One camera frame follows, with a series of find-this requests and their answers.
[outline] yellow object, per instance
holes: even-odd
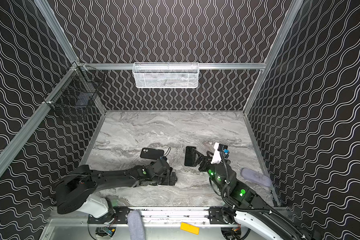
[[[199,227],[195,227],[195,226],[192,226],[192,225],[190,225],[188,223],[184,223],[184,222],[181,223],[180,229],[190,232],[190,233],[194,233],[196,235],[199,235],[199,230],[200,230]]]

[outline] wire basket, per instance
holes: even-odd
[[[197,88],[199,64],[136,62],[132,74],[138,88]]]
[[[104,72],[95,68],[79,67],[76,74],[46,103],[62,120],[85,120],[88,109],[95,106],[94,100],[105,76]]]

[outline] black phone case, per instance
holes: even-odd
[[[157,160],[164,155],[164,150],[144,147],[141,150],[140,157],[145,159]]]

